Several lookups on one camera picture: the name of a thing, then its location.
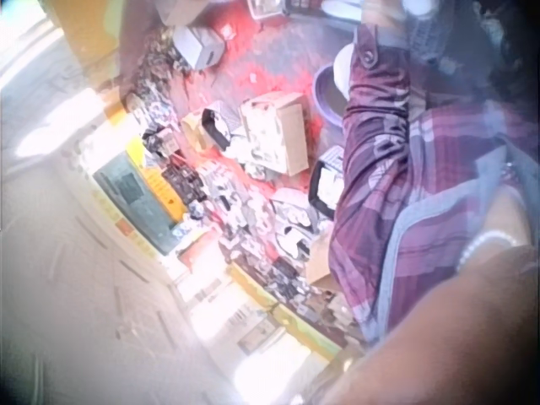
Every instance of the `cardboard box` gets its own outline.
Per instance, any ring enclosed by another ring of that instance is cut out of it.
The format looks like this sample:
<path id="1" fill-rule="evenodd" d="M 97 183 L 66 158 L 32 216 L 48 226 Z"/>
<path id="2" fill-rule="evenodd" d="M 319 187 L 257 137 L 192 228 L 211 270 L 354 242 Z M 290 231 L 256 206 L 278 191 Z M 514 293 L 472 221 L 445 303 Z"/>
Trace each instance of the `cardboard box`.
<path id="1" fill-rule="evenodd" d="M 195 70 L 203 70 L 219 62 L 225 52 L 225 42 L 206 27 L 177 27 L 172 35 L 178 52 Z"/>
<path id="2" fill-rule="evenodd" d="M 201 123 L 201 115 L 203 110 L 190 112 L 181 119 L 180 125 L 187 142 L 195 149 L 196 152 L 212 148 L 215 143 L 206 133 Z"/>
<path id="3" fill-rule="evenodd" d="M 209 0 L 155 1 L 161 21 L 169 27 L 192 23 L 209 4 Z"/>
<path id="4" fill-rule="evenodd" d="M 332 231 L 333 224 L 324 229 L 313 241 L 310 249 L 310 260 L 305 266 L 305 280 L 313 287 L 336 293 L 342 290 L 339 283 L 330 273 L 330 266 L 328 265 Z"/>
<path id="5" fill-rule="evenodd" d="M 304 113 L 309 109 L 301 93 L 275 91 L 240 105 L 240 119 L 251 144 L 253 163 L 289 176 L 307 169 Z"/>

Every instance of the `white bracelet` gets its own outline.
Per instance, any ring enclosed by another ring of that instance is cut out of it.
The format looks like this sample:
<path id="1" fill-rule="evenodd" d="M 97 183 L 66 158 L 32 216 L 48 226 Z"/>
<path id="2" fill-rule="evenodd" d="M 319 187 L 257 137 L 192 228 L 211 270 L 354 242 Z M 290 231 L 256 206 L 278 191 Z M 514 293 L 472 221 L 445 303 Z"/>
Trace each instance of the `white bracelet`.
<path id="1" fill-rule="evenodd" d="M 468 244 L 468 246 L 463 251 L 461 258 L 459 259 L 459 265 L 457 269 L 459 270 L 461 267 L 463 267 L 465 262 L 471 258 L 473 253 L 481 245 L 492 240 L 502 240 L 503 242 L 506 242 L 508 245 L 510 245 L 510 247 L 518 246 L 517 240 L 514 239 L 512 236 L 508 235 L 507 233 L 503 232 L 502 230 L 489 230 L 478 235 L 472 240 L 471 243 Z"/>

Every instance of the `plaid shirt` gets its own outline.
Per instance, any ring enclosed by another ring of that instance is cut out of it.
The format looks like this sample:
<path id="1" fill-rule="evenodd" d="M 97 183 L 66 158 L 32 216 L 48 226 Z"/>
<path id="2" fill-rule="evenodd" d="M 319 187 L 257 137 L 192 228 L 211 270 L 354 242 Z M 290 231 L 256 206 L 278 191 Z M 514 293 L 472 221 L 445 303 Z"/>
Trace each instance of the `plaid shirt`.
<path id="1" fill-rule="evenodd" d="M 357 34 L 329 265 L 374 343 L 456 274 L 499 173 L 516 159 L 509 150 L 537 176 L 538 126 L 491 101 L 432 109 L 409 123 L 405 40 L 368 24 Z"/>

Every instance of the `person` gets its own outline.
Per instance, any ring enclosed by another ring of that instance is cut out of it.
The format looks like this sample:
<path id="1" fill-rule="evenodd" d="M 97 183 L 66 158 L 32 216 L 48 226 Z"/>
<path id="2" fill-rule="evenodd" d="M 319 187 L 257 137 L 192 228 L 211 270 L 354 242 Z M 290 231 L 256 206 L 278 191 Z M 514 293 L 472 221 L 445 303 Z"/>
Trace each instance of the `person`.
<path id="1" fill-rule="evenodd" d="M 538 126 L 491 100 L 409 122 L 404 19 L 366 0 L 354 44 L 329 266 L 373 349 L 325 403 L 497 403 L 536 359 Z"/>

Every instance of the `floor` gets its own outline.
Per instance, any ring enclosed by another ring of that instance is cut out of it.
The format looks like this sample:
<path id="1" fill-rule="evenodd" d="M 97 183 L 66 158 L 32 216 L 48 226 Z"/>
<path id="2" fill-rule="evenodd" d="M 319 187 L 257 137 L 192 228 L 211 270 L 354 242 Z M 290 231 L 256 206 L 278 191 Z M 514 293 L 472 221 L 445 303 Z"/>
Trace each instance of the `floor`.
<path id="1" fill-rule="evenodd" d="M 169 288 L 52 168 L 3 184 L 2 220 L 2 335 L 43 360 L 45 404 L 241 403 Z"/>

